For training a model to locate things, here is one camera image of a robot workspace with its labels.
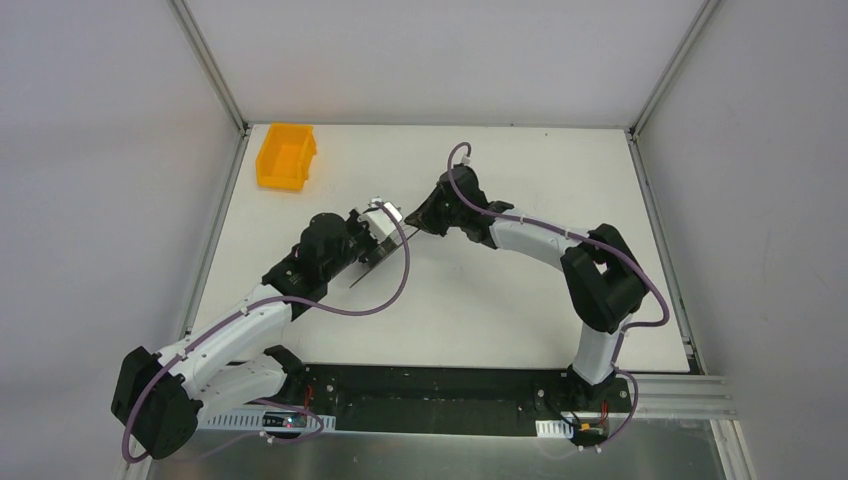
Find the black cable spool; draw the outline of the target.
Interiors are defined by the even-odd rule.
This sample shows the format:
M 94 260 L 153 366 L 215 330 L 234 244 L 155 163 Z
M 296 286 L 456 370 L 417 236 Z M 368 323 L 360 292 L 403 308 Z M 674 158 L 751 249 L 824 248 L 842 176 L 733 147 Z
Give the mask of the black cable spool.
M 366 276 L 368 276 L 373 270 L 375 270 L 379 265 L 381 265 L 386 259 L 388 259 L 396 252 L 401 251 L 403 247 L 404 244 L 400 238 L 399 233 L 393 233 L 391 236 L 385 239 L 382 243 L 378 245 L 375 251 L 366 256 L 366 260 L 363 265 L 363 272 L 350 284 L 349 289 L 353 289 L 358 283 L 360 283 Z

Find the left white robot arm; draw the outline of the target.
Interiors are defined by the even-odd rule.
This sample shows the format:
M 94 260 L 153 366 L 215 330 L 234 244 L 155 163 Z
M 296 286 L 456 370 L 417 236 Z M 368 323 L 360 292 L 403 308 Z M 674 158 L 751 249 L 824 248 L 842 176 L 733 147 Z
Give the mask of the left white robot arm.
M 411 270 L 403 216 L 390 202 L 373 200 L 343 218 L 315 215 L 291 252 L 275 264 L 239 302 L 213 323 L 150 352 L 142 346 L 123 359 L 111 403 L 123 424 L 123 459 L 129 464 L 163 459 L 179 450 L 198 425 L 244 403 L 273 396 L 297 402 L 305 378 L 297 359 L 280 345 L 236 367 L 231 361 L 258 346 L 310 309 L 337 315 L 373 315 L 401 295 L 399 286 L 383 304 L 345 310 L 322 303 L 329 283 L 355 262 L 364 263 L 394 241 L 404 250 L 403 282 Z

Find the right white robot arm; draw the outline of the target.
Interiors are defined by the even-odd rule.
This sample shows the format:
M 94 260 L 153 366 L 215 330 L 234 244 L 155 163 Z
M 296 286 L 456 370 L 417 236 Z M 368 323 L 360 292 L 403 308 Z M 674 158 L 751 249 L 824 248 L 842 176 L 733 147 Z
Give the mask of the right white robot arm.
M 458 228 L 474 243 L 520 253 L 561 271 L 583 323 L 567 369 L 569 400 L 583 410 L 605 400 L 622 326 L 649 292 L 615 227 L 601 224 L 571 237 L 565 228 L 527 217 L 508 202 L 488 200 L 474 170 L 464 165 L 442 174 L 405 222 L 439 236 Z

